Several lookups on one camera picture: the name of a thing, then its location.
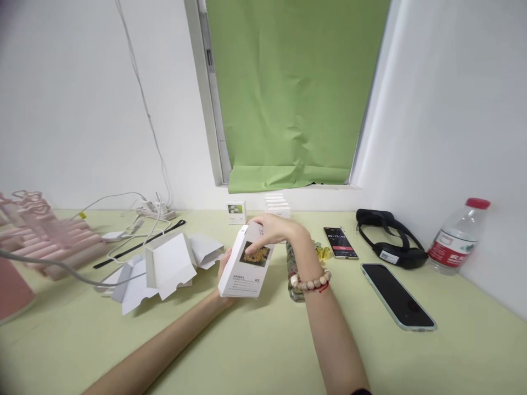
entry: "hand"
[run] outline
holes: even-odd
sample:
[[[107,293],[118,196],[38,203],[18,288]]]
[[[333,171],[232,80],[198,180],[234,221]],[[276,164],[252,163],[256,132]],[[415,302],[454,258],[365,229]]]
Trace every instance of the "hand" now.
[[[227,249],[223,256],[220,259],[220,267],[218,268],[218,283],[220,282],[221,275],[223,274],[223,270],[225,269],[225,265],[227,264],[229,258],[231,257],[232,248]],[[230,297],[221,297],[220,292],[218,291],[218,287],[213,291],[214,295],[218,297],[224,307],[230,307],[234,304],[236,301],[236,298],[230,298]]]
[[[263,236],[247,247],[245,253],[248,254],[258,251],[267,244],[276,244],[284,240],[291,242],[291,239],[297,235],[307,234],[309,238],[309,233],[302,225],[274,214],[264,213],[252,218],[250,222],[256,222],[263,226]]]

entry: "vr headset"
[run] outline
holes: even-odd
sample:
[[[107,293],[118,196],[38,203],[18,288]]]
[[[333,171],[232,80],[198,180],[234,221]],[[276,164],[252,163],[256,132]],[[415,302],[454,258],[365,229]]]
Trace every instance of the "vr headset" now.
[[[424,265],[424,262],[428,259],[428,254],[423,249],[419,240],[417,240],[412,232],[410,232],[402,223],[397,221],[391,212],[360,208],[357,210],[356,218],[359,233],[366,242],[371,245],[373,252],[375,252],[375,254],[382,260],[405,269],[416,269]],[[402,247],[386,242],[372,243],[364,234],[362,230],[363,225],[383,227],[386,233],[401,238]],[[393,234],[389,227],[397,230],[398,235]],[[419,248],[410,247],[408,237],[410,237]]]

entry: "black phone screen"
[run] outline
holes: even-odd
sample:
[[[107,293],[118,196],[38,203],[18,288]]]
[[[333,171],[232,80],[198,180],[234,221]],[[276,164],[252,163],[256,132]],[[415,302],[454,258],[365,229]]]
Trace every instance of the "black phone screen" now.
[[[366,271],[400,322],[407,326],[434,326],[428,314],[385,265],[364,264],[362,269]]]
[[[336,257],[357,258],[357,254],[342,229],[324,228],[324,232]]]

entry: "white wall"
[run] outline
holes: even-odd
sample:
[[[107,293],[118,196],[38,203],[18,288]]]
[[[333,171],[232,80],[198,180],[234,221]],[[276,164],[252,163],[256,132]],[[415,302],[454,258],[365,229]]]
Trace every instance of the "white wall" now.
[[[215,185],[183,0],[122,3],[173,207],[219,209],[245,199],[262,209],[261,195],[229,196]],[[114,2],[0,0],[0,18],[0,168],[12,169],[2,172],[0,191],[41,190],[60,208],[130,190],[166,197]],[[352,210],[363,196],[287,192],[297,210]],[[134,199],[97,207],[128,208]]]
[[[527,3],[411,1],[400,18],[370,146],[385,154],[370,169],[382,174],[372,206],[428,246],[466,198],[490,200],[462,274],[527,319]]]
[[[122,1],[174,207],[223,208],[229,196],[214,185],[183,0]],[[527,318],[527,3],[394,3],[363,189],[290,190],[288,199],[297,210],[391,210],[425,245],[468,196],[490,199],[463,274]],[[0,22],[0,191],[42,190],[62,208],[128,190],[166,196],[113,2],[0,0]],[[242,198],[262,208],[258,195]]]

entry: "green curtain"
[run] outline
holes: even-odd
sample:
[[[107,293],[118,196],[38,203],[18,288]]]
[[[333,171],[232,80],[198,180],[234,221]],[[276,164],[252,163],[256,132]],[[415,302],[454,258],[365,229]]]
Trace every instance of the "green curtain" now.
[[[389,0],[207,0],[229,192],[344,184]]]

